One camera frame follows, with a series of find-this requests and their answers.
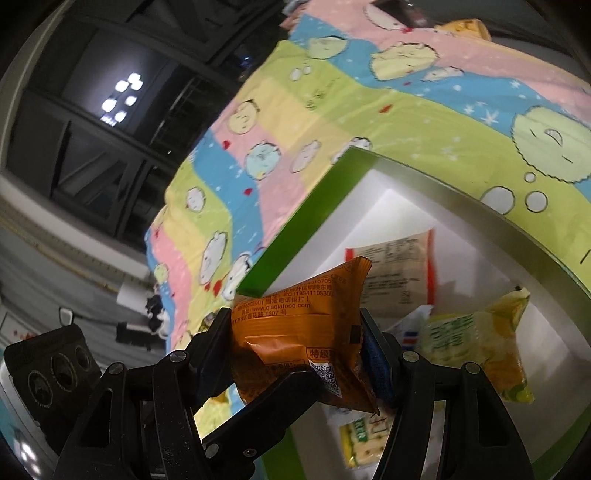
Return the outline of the yellow green snack packet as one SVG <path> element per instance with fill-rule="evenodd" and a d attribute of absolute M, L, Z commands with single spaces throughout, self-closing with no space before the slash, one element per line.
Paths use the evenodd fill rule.
<path fill-rule="evenodd" d="M 419 351 L 437 365 L 459 368 L 474 362 L 503 400 L 531 404 L 535 397 L 517 343 L 529 301 L 530 292 L 521 288 L 480 311 L 432 317 L 421 327 Z"/>

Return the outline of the blue white snack packet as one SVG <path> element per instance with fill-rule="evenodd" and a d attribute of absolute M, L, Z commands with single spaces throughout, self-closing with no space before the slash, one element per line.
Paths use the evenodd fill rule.
<path fill-rule="evenodd" d="M 420 343 L 421 331 L 428 323 L 432 311 L 432 305 L 418 306 L 404 318 L 394 322 L 386 331 L 397 339 L 403 350 L 415 351 Z"/>

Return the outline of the soda cracker packet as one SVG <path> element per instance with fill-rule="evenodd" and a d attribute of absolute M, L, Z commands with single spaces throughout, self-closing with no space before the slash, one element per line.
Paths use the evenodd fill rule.
<path fill-rule="evenodd" d="M 377 464 L 386 450 L 394 418 L 365 413 L 359 419 L 339 427 L 342 457 L 348 468 Z"/>

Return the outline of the orange snack packet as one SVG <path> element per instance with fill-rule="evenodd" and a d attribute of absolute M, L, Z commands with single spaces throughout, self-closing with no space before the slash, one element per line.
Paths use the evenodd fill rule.
<path fill-rule="evenodd" d="M 356 257 L 290 288 L 233 306 L 232 375 L 249 404 L 281 376 L 310 367 L 321 401 L 375 412 L 377 399 L 362 367 L 363 283 L 372 261 Z"/>

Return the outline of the clear plastic bottle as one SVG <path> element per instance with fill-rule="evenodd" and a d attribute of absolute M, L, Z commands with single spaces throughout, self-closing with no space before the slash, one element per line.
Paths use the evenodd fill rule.
<path fill-rule="evenodd" d="M 414 28 L 430 28 L 433 26 L 432 19 L 414 1 L 400 0 L 399 6 L 405 25 Z"/>

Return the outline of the green white storage box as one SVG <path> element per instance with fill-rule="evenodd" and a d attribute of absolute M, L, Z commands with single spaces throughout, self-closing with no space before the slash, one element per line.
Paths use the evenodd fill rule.
<path fill-rule="evenodd" d="M 535 401 L 511 405 L 539 479 L 590 475 L 590 294 L 530 235 L 451 185 L 353 148 L 239 287 L 259 297 L 342 263 L 346 248 L 433 230 L 435 307 L 473 312 L 521 286 L 517 339 Z"/>

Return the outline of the yellow bag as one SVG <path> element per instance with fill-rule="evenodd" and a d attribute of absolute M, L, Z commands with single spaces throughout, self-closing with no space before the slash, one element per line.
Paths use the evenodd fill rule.
<path fill-rule="evenodd" d="M 491 41 L 491 34 L 486 25 L 479 19 L 453 20 L 445 24 L 437 25 L 439 31 L 451 32 L 455 36 L 482 39 Z"/>

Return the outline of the colourful cartoon bedsheet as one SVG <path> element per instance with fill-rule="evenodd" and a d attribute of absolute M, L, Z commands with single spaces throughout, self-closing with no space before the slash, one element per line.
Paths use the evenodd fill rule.
<path fill-rule="evenodd" d="M 184 154 L 145 235 L 182 347 L 352 146 L 482 200 L 590 280 L 590 86 L 367 1 L 311 1 Z"/>

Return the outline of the red white snack packet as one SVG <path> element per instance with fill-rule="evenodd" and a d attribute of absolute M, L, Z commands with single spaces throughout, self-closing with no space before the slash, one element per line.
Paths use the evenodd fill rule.
<path fill-rule="evenodd" d="M 434 305 L 437 274 L 435 230 L 345 250 L 345 260 L 363 256 L 372 262 L 361 306 L 374 317 L 402 319 L 422 305 Z"/>

